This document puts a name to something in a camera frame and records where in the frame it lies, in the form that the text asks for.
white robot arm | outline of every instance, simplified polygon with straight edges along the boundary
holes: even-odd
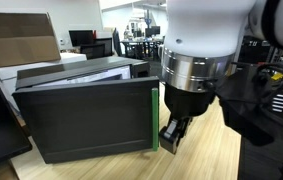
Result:
[[[176,153],[192,117],[213,101],[246,22],[255,37],[283,49],[283,0],[167,0],[167,13],[161,58],[171,116],[160,143]]]

